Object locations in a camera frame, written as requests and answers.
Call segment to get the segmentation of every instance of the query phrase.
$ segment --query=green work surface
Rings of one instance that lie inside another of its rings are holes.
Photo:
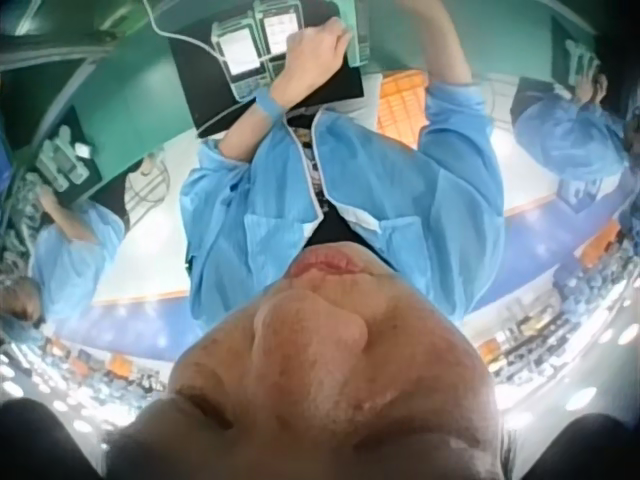
[[[237,1],[182,0],[158,18],[174,31]],[[446,0],[478,76],[551,79],[553,12],[535,0]],[[371,0],[372,61],[365,72],[424,68],[419,33],[392,0]],[[561,21],[577,38],[592,39]],[[145,25],[122,40],[77,92],[74,106],[103,181],[193,128],[168,40]]]

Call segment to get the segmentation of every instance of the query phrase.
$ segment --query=wrist strap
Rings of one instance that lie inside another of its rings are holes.
[[[273,123],[279,121],[287,111],[278,105],[266,87],[256,90],[256,105],[269,116]]]

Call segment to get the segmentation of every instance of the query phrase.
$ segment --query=lips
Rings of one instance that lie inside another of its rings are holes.
[[[310,270],[318,270],[329,275],[349,275],[362,273],[364,266],[339,248],[314,247],[298,256],[289,267],[285,278],[298,278]]]

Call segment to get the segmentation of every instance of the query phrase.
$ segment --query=payment terminal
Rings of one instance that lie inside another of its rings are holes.
[[[264,51],[252,12],[224,22],[215,22],[211,30],[211,43],[221,62],[233,95],[240,102],[251,99],[260,87],[271,84],[269,72],[260,61]]]
[[[351,67],[359,67],[369,61],[369,5],[368,0],[331,0],[340,10],[340,18],[353,32],[347,57]]]
[[[275,80],[284,70],[287,37],[304,28],[302,7],[299,0],[257,0],[253,9],[264,49],[269,55],[277,54],[267,62]]]

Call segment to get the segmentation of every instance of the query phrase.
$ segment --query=lit screen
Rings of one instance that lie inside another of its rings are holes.
[[[298,17],[295,13],[286,13],[264,19],[264,28],[267,31],[269,50],[271,53],[285,53],[287,51],[287,38],[292,33],[300,30]]]
[[[260,68],[260,57],[248,28],[220,37],[220,46],[231,75]]]

